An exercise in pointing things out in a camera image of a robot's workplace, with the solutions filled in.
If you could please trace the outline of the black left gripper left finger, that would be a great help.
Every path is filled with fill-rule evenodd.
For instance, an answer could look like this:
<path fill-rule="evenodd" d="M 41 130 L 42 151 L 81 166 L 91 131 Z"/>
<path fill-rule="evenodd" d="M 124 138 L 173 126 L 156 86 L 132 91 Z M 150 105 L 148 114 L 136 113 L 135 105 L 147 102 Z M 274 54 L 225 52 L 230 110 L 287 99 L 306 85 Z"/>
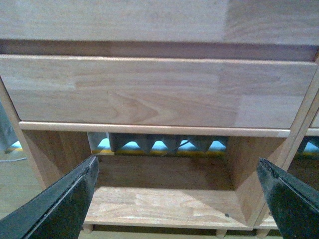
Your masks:
<path fill-rule="evenodd" d="M 92 155 L 0 221 L 2 239 L 76 239 L 90 207 L 99 161 Z"/>

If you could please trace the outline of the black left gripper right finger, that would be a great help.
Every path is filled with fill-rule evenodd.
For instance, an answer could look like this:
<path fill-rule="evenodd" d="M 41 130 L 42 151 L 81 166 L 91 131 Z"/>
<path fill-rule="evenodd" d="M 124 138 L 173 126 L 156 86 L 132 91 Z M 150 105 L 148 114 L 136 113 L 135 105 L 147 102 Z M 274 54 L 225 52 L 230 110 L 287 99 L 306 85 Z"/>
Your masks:
<path fill-rule="evenodd" d="M 319 237 L 319 192 L 260 158 L 257 175 L 265 201 L 284 239 Z"/>

